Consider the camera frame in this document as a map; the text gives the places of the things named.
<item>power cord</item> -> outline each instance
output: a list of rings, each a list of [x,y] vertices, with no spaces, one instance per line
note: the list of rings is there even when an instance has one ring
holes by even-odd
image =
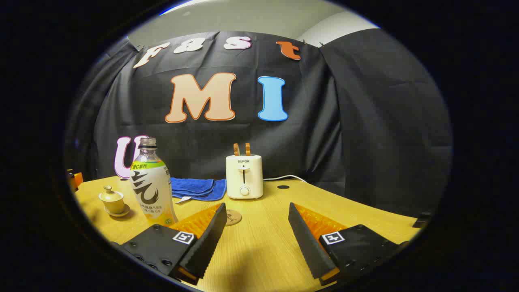
[[[275,177],[275,178],[265,178],[263,179],[264,181],[265,180],[276,180],[276,179],[280,179],[280,178],[285,178],[285,177],[295,177],[296,179],[299,179],[299,180],[302,180],[304,182],[306,182],[304,179],[300,178],[300,177],[297,177],[295,175],[286,175],[286,176],[282,176],[282,177]]]

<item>white ceiling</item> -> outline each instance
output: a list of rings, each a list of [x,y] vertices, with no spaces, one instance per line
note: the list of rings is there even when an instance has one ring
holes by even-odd
[[[209,0],[182,7],[128,35],[134,45],[210,31],[248,31],[297,39],[321,20],[345,11],[319,0]]]

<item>saucer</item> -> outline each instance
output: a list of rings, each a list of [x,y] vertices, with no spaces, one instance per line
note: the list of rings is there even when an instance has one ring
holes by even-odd
[[[124,208],[124,210],[122,211],[122,213],[120,213],[120,214],[110,213],[110,211],[108,211],[108,209],[106,209],[106,207],[104,207],[104,210],[105,210],[108,214],[110,214],[111,216],[114,216],[114,217],[122,217],[122,216],[128,214],[128,212],[130,211],[130,206],[128,206],[128,205],[125,204],[125,208]]]

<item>wooden table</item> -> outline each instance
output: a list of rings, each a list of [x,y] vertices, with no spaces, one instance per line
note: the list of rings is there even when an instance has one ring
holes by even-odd
[[[104,185],[124,194],[131,208],[124,217],[104,211],[98,194]],[[288,185],[288,189],[278,189]],[[130,181],[109,177],[84,182],[76,197],[91,223],[109,241],[123,244],[144,231],[148,223],[130,186]],[[410,240],[419,229],[416,218],[401,216],[340,197],[300,180],[264,182],[264,195],[256,200],[189,200],[174,204],[179,220],[220,202],[243,215],[241,222],[225,227],[214,255],[197,289],[228,291],[315,291],[322,286],[313,279],[288,221],[289,204],[302,205],[346,226],[364,224],[394,243]]]

